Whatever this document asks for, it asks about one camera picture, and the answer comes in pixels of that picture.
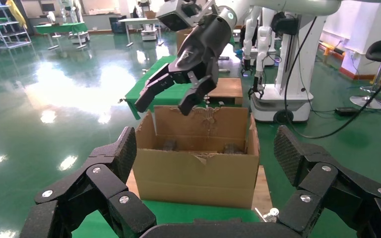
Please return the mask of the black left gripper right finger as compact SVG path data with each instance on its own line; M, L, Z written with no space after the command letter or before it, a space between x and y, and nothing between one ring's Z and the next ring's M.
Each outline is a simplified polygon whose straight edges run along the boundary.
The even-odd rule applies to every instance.
M279 212L279 224L306 238L328 209L357 237L381 238L381 183L342 166L323 147L300 142L284 125L274 139L274 156L296 189Z

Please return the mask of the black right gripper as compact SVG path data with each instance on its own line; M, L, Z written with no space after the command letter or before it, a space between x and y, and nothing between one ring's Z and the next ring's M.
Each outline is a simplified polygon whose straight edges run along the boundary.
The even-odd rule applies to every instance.
M135 102L138 112L148 109L155 96L172 87L175 83L185 83L188 75L191 87L178 105L188 116L194 106L200 104L204 96L217 87L218 59L229 43L236 16L223 8L219 15L203 17L203 23L196 26L185 38L173 63L166 63L146 81Z

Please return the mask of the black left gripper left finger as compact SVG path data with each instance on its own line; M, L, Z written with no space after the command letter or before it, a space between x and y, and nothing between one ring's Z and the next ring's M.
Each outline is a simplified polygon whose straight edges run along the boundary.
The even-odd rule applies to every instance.
M136 153L133 127L124 128L116 142L95 148L78 170L37 193L20 236L69 238L98 211L118 237L141 237L156 217L127 187Z

